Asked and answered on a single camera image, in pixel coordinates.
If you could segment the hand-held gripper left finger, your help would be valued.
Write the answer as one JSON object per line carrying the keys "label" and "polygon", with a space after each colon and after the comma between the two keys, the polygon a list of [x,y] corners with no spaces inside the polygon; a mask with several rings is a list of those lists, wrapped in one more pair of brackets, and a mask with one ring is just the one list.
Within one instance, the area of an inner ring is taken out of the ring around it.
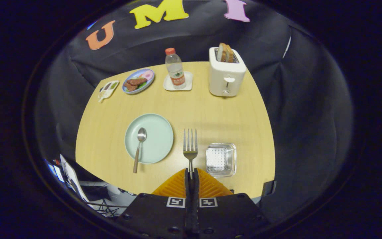
{"label": "hand-held gripper left finger", "polygon": [[187,200],[138,194],[116,223],[134,239],[182,239]]}

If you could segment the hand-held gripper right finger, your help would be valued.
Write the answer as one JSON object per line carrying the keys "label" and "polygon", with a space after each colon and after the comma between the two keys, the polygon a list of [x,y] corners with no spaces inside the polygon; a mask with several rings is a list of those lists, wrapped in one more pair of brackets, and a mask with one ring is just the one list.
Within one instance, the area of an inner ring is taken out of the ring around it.
{"label": "hand-held gripper right finger", "polygon": [[217,179],[195,169],[194,235],[198,239],[258,237],[269,221],[245,193],[234,194]]}

